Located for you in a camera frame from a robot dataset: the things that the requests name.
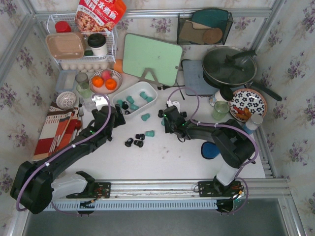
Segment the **white storage basket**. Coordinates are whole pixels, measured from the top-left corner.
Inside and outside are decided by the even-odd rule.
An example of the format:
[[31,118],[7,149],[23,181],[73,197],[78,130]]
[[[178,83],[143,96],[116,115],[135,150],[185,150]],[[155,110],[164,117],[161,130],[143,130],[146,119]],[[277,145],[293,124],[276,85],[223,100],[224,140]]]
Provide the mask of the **white storage basket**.
[[[144,91],[148,97],[152,97],[153,101],[150,103],[147,103],[147,101],[139,96],[140,92]],[[126,100],[127,96],[132,96],[134,100],[134,104],[139,107],[138,110],[133,111],[130,109],[130,103]],[[137,115],[141,115],[148,111],[149,108],[151,108],[153,105],[156,104],[158,98],[158,93],[157,91],[147,82],[138,82],[129,88],[126,88],[125,90],[117,93],[113,98],[112,98],[112,103],[116,104],[117,100],[122,100],[123,102],[127,102],[129,108],[128,110],[130,111],[129,115],[125,114],[125,110],[122,110],[124,118],[126,120],[132,119]]]

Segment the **grey blue oven mitt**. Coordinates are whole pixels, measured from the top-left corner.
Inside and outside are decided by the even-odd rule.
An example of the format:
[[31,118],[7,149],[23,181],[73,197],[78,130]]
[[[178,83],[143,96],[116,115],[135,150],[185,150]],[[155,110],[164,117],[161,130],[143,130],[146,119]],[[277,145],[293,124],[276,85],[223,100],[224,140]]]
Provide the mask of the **grey blue oven mitt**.
[[204,142],[201,146],[201,155],[205,159],[214,159],[219,154],[224,161],[233,168],[239,168],[246,160],[249,160],[255,148],[251,141],[236,141],[233,144],[217,147],[212,142]]

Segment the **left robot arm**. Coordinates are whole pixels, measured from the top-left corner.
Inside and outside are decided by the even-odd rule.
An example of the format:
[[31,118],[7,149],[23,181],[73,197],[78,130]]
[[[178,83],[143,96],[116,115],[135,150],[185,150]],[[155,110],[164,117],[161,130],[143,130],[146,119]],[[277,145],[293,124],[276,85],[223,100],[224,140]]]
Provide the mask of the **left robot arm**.
[[42,212],[53,199],[53,181],[80,158],[111,141],[113,129],[126,122],[118,105],[105,105],[92,114],[94,119],[70,144],[50,157],[19,166],[10,191],[18,211]]

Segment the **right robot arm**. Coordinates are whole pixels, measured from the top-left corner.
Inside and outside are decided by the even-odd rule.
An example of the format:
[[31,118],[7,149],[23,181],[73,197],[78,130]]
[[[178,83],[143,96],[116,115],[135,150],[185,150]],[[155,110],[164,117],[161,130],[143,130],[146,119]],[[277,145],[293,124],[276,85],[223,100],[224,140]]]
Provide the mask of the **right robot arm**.
[[217,124],[185,120],[175,106],[166,108],[163,118],[165,132],[175,134],[180,141],[205,140],[216,145],[224,164],[214,181],[221,186],[230,185],[245,161],[256,153],[255,141],[234,119]]

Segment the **silver fork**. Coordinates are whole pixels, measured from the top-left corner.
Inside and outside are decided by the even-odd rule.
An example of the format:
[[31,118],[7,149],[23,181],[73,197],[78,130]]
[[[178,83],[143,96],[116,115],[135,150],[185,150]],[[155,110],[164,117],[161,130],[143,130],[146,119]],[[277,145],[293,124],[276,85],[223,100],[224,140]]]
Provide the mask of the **silver fork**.
[[78,115],[80,118],[82,118],[82,116],[84,115],[84,111],[82,107],[83,107],[83,98],[80,97],[78,101]]

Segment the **right orange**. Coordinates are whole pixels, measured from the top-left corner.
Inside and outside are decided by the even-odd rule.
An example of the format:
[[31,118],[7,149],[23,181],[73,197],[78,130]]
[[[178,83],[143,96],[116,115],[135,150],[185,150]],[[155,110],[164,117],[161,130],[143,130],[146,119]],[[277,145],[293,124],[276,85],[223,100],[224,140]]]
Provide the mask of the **right orange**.
[[117,82],[115,79],[113,78],[109,78],[105,81],[105,87],[108,89],[108,90],[115,90],[116,87],[117,87]]

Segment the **orange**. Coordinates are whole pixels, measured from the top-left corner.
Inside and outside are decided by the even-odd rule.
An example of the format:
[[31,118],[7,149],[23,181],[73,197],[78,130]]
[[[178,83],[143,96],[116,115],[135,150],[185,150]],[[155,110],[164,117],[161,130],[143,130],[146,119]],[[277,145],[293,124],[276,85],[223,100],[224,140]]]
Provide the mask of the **orange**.
[[92,78],[92,84],[93,86],[95,86],[96,88],[100,88],[103,86],[104,84],[104,79],[101,76],[94,76]]
[[105,87],[108,89],[108,90],[115,90],[116,87],[117,87],[117,82],[115,79],[113,78],[109,78],[105,81]]

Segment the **fruit bowl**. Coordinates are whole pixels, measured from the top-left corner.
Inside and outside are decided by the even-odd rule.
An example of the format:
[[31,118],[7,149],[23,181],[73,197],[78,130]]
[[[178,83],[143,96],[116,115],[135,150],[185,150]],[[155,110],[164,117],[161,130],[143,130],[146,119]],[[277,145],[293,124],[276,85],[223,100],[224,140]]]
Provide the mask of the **fruit bowl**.
[[[116,87],[113,90],[110,90],[106,87],[105,82],[101,87],[95,87],[93,84],[93,78],[95,76],[102,76],[103,71],[108,71],[108,74],[111,75],[110,79],[113,79],[116,81]],[[102,93],[102,94],[111,94],[117,91],[120,86],[122,85],[123,79],[119,72],[113,70],[113,69],[106,69],[106,70],[99,70],[96,73],[94,73],[91,78],[89,79],[89,86],[92,92],[94,93]]]

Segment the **left orange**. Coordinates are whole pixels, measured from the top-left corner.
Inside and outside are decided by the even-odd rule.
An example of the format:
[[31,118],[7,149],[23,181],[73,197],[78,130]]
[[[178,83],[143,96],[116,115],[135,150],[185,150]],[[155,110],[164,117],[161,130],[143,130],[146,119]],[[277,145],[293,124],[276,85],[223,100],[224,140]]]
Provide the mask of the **left orange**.
[[100,88],[103,86],[104,84],[104,79],[101,76],[94,76],[92,78],[92,84],[93,86],[95,86],[96,88]]

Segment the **grey induction cooker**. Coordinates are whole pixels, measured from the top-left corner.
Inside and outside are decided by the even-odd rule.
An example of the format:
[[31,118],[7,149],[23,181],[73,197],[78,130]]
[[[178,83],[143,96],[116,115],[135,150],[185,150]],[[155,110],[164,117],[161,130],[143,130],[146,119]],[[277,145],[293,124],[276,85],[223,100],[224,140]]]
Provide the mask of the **grey induction cooker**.
[[203,77],[203,67],[200,60],[182,60],[185,86],[193,89],[198,95],[211,96],[219,89],[210,86]]

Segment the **green glass tumbler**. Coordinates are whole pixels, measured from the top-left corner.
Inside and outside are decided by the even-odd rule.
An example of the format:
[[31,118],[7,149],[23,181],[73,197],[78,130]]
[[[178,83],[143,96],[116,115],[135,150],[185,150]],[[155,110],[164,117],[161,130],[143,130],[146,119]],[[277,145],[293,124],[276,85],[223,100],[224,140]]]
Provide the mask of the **green glass tumbler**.
[[83,86],[81,86],[80,84],[78,84],[76,86],[76,90],[78,91],[78,93],[84,98],[90,98],[92,91],[90,90],[90,87],[88,84],[83,84]]

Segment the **pink peach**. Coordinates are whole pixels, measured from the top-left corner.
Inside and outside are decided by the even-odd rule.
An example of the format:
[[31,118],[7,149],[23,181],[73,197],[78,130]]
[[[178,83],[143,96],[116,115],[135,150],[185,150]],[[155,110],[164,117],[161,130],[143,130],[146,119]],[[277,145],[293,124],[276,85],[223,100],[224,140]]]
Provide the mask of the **pink peach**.
[[103,80],[108,80],[112,78],[112,72],[111,70],[103,70],[101,73],[101,77]]

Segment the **red striped towel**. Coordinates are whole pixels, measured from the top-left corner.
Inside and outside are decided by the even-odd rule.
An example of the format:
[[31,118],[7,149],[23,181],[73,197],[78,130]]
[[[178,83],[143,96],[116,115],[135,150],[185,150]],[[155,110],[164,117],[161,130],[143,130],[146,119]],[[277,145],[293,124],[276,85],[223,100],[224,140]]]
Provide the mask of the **red striped towel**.
[[51,103],[32,161],[43,160],[67,146],[78,121],[78,108],[63,110]]

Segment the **white round strainer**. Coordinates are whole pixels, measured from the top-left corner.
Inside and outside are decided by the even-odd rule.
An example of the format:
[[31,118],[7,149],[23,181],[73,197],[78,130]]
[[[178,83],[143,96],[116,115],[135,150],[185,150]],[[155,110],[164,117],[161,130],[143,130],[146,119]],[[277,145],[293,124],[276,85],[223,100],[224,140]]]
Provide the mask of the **white round strainer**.
[[74,106],[76,102],[76,95],[73,92],[65,91],[58,95],[56,104],[61,109],[69,109]]

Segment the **green glass cup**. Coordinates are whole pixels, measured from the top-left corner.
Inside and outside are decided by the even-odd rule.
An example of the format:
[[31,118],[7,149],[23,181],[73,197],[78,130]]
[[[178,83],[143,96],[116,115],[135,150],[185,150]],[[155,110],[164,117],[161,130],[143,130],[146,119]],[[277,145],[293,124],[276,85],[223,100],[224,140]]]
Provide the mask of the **green glass cup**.
[[229,113],[229,104],[224,101],[217,101],[214,105],[214,110],[212,112],[212,117],[215,120],[223,119],[227,113]]

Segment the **orange sponge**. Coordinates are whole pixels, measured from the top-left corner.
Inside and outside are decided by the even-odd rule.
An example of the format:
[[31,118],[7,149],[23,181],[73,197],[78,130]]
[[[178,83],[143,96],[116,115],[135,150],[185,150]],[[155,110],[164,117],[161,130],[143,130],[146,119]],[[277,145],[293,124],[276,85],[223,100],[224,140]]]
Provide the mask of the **orange sponge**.
[[123,60],[122,59],[116,59],[116,62],[114,64],[114,70],[123,73]]

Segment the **grey glass tumbler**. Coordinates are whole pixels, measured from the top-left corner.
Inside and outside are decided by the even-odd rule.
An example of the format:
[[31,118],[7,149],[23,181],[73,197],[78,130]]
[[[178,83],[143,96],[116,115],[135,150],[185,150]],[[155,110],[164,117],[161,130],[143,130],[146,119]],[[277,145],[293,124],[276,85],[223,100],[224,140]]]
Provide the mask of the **grey glass tumbler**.
[[81,89],[88,89],[89,88],[89,79],[86,73],[80,72],[75,76],[75,80]]

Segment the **egg tray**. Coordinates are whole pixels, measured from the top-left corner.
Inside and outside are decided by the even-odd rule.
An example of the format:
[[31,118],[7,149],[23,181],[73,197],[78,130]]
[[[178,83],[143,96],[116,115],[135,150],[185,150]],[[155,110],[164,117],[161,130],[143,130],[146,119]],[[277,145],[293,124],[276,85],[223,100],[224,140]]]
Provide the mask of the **egg tray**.
[[76,70],[84,73],[94,73],[100,70],[111,69],[113,62],[61,62],[63,70]]

